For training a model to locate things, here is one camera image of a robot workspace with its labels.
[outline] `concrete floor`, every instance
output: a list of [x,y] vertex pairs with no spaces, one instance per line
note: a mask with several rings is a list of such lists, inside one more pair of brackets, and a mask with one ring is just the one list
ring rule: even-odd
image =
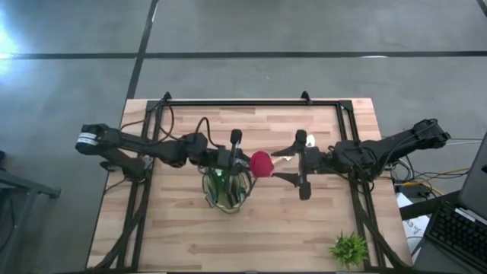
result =
[[[0,2],[2,53],[137,53],[151,0]],[[475,0],[164,0],[147,52],[487,50]],[[134,59],[0,59],[0,149],[10,172],[60,186],[39,199],[16,273],[84,268],[106,172],[74,150],[83,123],[117,126]],[[372,97],[383,135],[438,118],[487,130],[487,59],[145,60],[135,98]],[[470,166],[478,145],[412,154],[420,171]],[[436,183],[444,192],[462,180]]]

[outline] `potted plant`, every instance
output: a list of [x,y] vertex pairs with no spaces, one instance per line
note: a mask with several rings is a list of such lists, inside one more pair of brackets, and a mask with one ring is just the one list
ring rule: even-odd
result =
[[360,266],[368,257],[367,242],[355,232],[350,236],[344,236],[343,232],[340,233],[329,252],[347,269],[350,269],[350,265]]

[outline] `wooden table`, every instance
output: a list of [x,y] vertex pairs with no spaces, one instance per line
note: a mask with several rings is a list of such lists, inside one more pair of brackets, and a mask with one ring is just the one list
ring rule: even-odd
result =
[[[371,99],[352,99],[362,140],[380,139]],[[129,100],[122,124],[141,120],[147,100]],[[241,129],[241,148],[248,155],[291,145],[297,129],[313,134],[321,151],[340,140],[333,107],[174,107],[173,135],[195,130],[202,116],[211,123],[211,137],[230,147],[230,131]],[[164,109],[163,126],[170,113]],[[140,135],[142,125],[125,132]],[[296,171],[297,157],[277,164],[275,171]],[[309,177],[312,197],[300,201],[298,190],[278,178],[259,179],[252,196],[236,215],[210,209],[195,166],[175,169],[156,161],[145,222],[140,271],[335,271],[343,269],[329,248],[343,231],[356,230],[348,182],[336,175]],[[119,182],[111,174],[107,186]],[[96,265],[123,228],[129,183],[103,198],[88,266]],[[372,193],[379,229],[389,245],[411,264],[406,236],[388,179],[377,180]],[[377,265],[368,234],[372,265]]]

